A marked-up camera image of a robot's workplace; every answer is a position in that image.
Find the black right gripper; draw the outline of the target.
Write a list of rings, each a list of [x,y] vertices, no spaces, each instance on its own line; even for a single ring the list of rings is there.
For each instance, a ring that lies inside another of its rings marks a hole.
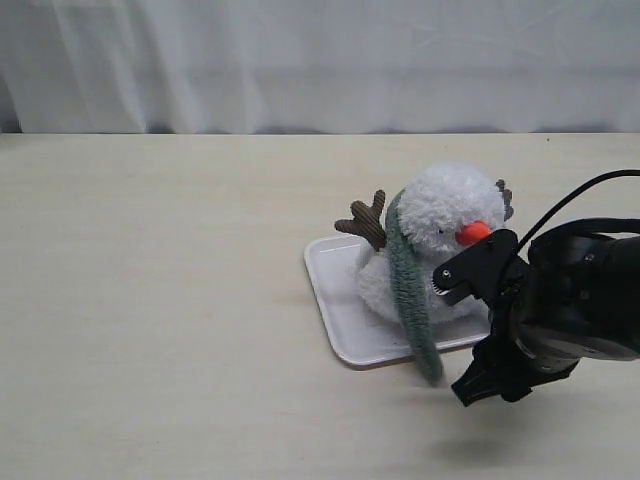
[[[517,402],[564,380],[584,357],[576,341],[580,290],[567,279],[509,282],[498,290],[491,334],[451,390],[464,407],[491,397]]]

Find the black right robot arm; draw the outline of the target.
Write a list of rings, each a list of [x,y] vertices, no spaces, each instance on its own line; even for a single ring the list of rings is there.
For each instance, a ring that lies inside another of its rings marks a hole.
[[[454,305],[468,296],[488,309],[489,334],[453,383],[469,406],[499,396],[517,402],[568,378],[583,358],[639,357],[639,222],[588,218],[559,225],[517,253],[498,230],[441,264],[432,277]]]

